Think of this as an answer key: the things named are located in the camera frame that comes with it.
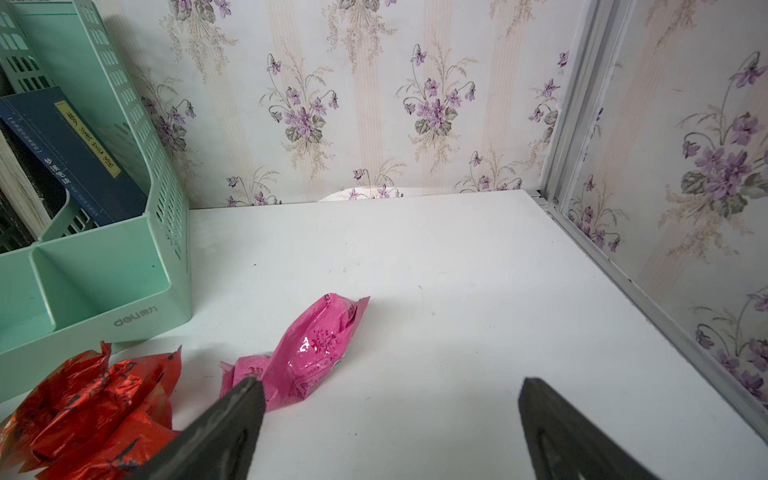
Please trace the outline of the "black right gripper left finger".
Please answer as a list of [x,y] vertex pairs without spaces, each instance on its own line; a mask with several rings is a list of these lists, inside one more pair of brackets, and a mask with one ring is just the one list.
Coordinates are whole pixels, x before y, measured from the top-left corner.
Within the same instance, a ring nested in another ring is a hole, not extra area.
[[245,479],[265,413],[262,383],[247,378],[129,477]]

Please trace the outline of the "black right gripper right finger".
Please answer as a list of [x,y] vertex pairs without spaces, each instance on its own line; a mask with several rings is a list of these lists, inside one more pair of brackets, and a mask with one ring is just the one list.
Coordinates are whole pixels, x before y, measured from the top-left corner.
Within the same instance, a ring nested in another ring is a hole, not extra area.
[[524,380],[518,409],[538,479],[654,479],[541,378]]

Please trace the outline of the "red foil tea bag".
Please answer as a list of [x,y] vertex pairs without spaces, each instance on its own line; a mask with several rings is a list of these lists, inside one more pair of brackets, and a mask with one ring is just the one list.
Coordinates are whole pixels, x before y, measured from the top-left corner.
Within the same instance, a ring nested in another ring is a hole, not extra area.
[[112,363],[112,348],[78,354],[38,384],[1,432],[1,467],[35,476],[100,446],[140,409],[169,409],[182,372],[181,352]]
[[36,479],[124,479],[165,448],[177,432],[169,409],[140,409],[100,446],[46,468]]

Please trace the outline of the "pink tea bag packet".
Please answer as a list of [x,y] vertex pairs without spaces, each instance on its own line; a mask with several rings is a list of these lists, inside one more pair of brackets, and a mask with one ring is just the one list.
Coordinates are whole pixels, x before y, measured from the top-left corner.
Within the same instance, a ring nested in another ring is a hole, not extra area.
[[219,396],[254,378],[263,385],[269,412],[304,401],[344,357],[369,301],[321,297],[289,326],[272,353],[222,362]]

